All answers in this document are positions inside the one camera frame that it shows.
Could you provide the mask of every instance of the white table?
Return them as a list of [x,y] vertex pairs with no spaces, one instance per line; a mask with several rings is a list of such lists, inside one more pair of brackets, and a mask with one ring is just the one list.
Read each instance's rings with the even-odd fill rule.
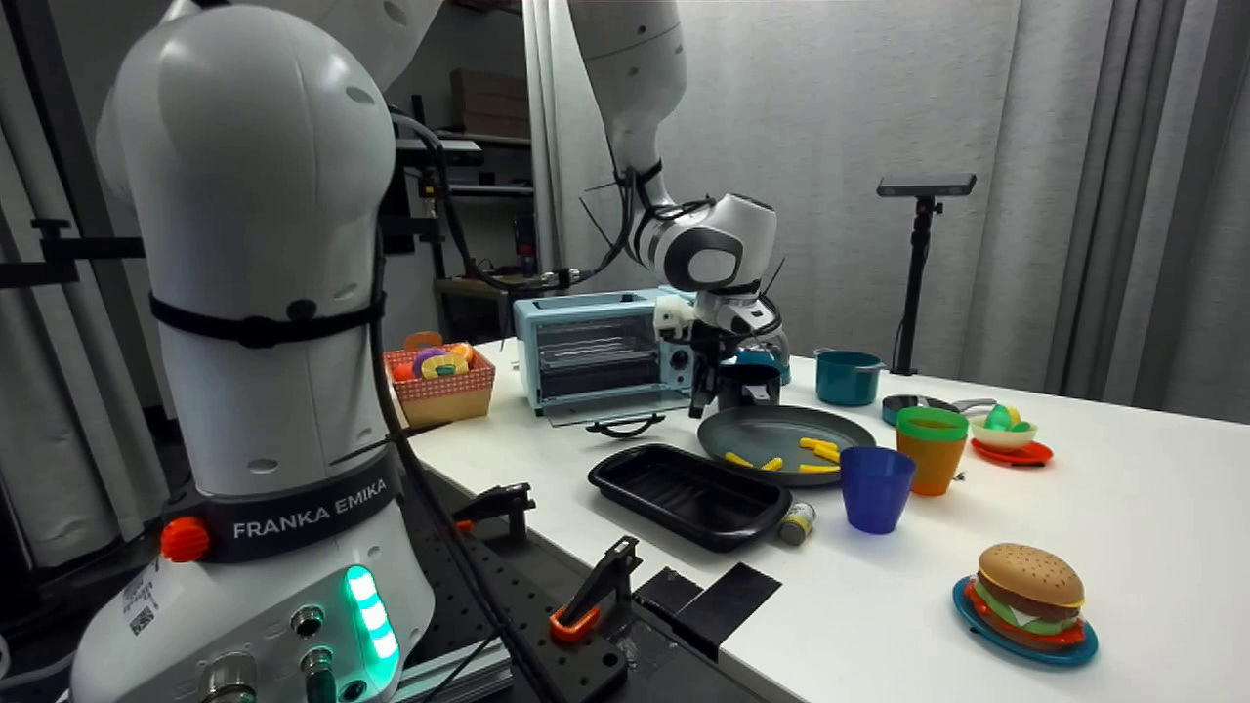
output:
[[[533,525],[585,564],[616,534],[638,534],[638,584],[660,564],[698,584],[733,563],[777,576],[783,589],[723,643],[723,665],[772,699],[1250,699],[1250,426],[888,376],[883,394],[1018,407],[1059,460],[1014,473],[966,454],[966,480],[940,498],[912,498],[895,534],[850,532],[841,492],[797,492],[819,511],[805,548],[714,555],[597,495],[589,463],[625,443],[541,421],[511,343],[481,350],[501,367],[492,412],[414,436],[419,455],[470,492],[526,480]],[[793,357],[783,400],[819,407],[813,357]],[[879,408],[849,417],[895,443]],[[639,439],[698,454],[682,412]],[[1005,537],[1048,548],[1087,576],[1100,636],[1089,666],[1024,666],[956,623],[953,580]]]

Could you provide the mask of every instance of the green light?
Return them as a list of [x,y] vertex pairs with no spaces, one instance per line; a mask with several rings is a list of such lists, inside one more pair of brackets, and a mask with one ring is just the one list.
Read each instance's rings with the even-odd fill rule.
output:
[[365,620],[369,631],[387,628],[387,609],[382,609],[382,601],[360,609],[360,620]]
[[378,658],[391,658],[400,650],[400,641],[395,641],[395,631],[387,628],[382,636],[376,636],[376,657]]
[[369,564],[352,564],[349,568],[349,589],[352,589],[356,601],[369,601],[369,598],[378,592],[376,575],[369,575]]

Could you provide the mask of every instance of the blue cup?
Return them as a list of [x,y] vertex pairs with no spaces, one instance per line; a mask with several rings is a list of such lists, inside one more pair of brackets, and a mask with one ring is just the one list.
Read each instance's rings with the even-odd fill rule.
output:
[[883,357],[862,350],[818,350],[818,397],[830,407],[871,407]]
[[849,524],[869,534],[892,534],[914,480],[912,455],[883,443],[843,449]]

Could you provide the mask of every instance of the franka emika robot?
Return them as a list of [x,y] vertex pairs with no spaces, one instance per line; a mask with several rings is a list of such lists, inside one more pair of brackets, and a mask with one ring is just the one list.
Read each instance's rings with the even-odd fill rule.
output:
[[[264,2],[176,0],[103,119],[194,498],[89,620],[73,703],[387,699],[432,618],[376,376],[376,205],[395,166],[378,83],[412,61],[421,0]],[[777,216],[664,190],[655,123],[682,92],[671,0],[569,0],[569,16],[629,186],[629,253],[698,295],[705,407],[720,357],[777,333],[759,295]]]

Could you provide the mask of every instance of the orange cup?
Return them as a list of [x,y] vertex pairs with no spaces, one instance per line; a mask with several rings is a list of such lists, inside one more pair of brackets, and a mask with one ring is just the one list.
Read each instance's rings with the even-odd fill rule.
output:
[[936,407],[900,412],[900,454],[914,463],[914,495],[944,495],[968,439],[968,417]]

